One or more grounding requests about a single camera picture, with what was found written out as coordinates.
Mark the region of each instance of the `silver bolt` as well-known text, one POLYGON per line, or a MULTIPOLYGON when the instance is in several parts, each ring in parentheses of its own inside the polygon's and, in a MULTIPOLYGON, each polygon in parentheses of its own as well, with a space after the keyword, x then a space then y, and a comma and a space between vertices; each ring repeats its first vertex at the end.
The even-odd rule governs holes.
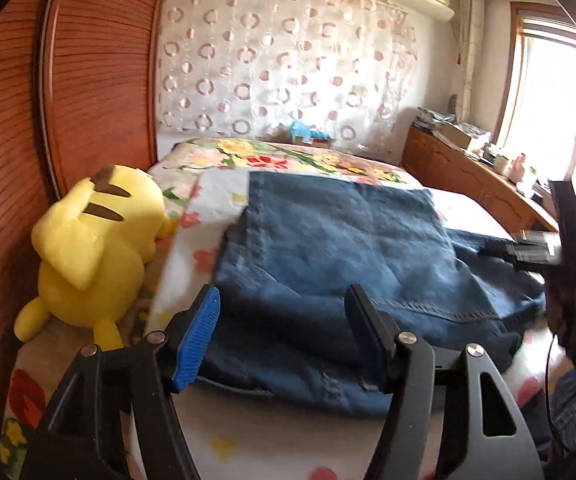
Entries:
POLYGON ((466 346, 466 350, 473 357, 481 357, 483 354, 486 353, 484 348, 477 343, 468 343, 468 345, 466 346))
POLYGON ((399 340, 406 345, 412 345, 417 342, 417 336, 412 332, 402 332, 399 334, 399 340))
POLYGON ((81 349, 81 355, 83 357, 92 357, 94 354, 96 354, 96 350, 97 350, 96 345, 85 345, 81 349))
POLYGON ((165 341, 165 332, 161 332, 161 330, 155 330, 154 332, 150 332, 148 334, 148 342, 153 345, 158 345, 165 341))

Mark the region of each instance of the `window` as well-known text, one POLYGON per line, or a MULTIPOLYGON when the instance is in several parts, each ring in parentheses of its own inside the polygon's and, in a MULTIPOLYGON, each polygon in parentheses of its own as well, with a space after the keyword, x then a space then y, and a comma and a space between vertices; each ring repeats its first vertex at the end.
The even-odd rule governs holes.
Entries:
POLYGON ((497 144, 525 153, 542 182, 576 192, 576 27, 553 6, 511 4, 513 42, 497 144))

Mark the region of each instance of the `patterned curtain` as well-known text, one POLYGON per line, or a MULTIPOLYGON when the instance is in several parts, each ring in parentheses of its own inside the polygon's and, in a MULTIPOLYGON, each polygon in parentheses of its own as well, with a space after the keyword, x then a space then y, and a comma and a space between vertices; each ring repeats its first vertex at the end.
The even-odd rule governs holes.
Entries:
POLYGON ((472 76, 481 51, 484 30, 484 0, 460 0, 460 57, 462 60, 462 87, 457 98, 457 120, 470 118, 472 76))
POLYGON ((417 65, 406 17, 377 0, 165 0, 159 132, 270 140, 300 120, 378 149, 417 65))

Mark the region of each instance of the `folded denim garment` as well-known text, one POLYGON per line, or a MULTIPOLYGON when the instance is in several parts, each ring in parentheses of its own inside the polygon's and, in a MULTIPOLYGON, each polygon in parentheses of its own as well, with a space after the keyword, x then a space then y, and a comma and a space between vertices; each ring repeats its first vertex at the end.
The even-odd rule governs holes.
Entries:
POLYGON ((222 311, 199 375, 232 391, 383 416, 389 396, 360 364, 346 288, 361 284, 378 310, 433 346, 480 342, 494 354, 496 338, 523 333, 544 296, 528 274, 478 256, 490 239, 444 229, 428 190, 251 173, 249 205, 215 266, 222 311))

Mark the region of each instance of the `plush toy body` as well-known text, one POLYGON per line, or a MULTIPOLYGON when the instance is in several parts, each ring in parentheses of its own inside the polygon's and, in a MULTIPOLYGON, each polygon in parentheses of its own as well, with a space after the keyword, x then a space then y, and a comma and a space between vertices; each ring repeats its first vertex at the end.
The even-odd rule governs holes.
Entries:
POLYGON ((155 238, 170 230, 161 190, 147 173, 106 166, 77 183, 32 230, 42 259, 39 296, 17 316, 16 336, 33 338, 52 314, 92 329, 104 350, 121 348, 116 323, 136 298, 155 238))

